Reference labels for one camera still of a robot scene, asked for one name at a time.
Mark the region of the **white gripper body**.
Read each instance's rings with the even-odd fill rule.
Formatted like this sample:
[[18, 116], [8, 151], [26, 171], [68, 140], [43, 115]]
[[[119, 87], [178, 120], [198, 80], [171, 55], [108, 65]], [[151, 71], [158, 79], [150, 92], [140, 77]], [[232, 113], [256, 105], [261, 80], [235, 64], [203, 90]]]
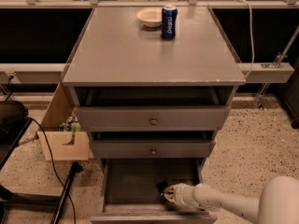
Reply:
[[197, 202], [193, 197], [194, 186], [177, 184], [174, 190], [174, 200], [179, 206], [196, 206]]

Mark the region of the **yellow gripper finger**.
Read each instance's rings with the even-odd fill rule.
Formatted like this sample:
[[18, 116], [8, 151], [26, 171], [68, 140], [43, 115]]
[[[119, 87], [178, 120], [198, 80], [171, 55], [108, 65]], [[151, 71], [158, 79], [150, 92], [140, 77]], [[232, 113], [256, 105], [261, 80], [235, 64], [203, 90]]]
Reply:
[[163, 196], [171, 203], [176, 203], [176, 189], [177, 186], [172, 185], [163, 191]]

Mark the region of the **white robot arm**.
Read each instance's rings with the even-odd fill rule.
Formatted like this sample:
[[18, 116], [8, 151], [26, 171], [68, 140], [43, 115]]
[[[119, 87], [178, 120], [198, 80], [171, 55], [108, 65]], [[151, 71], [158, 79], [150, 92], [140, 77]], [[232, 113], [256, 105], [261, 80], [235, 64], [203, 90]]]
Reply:
[[184, 183], [166, 188], [164, 197], [178, 206], [221, 208], [252, 224], [299, 224], [299, 180], [293, 177], [272, 178], [260, 198], [224, 193], [208, 184]]

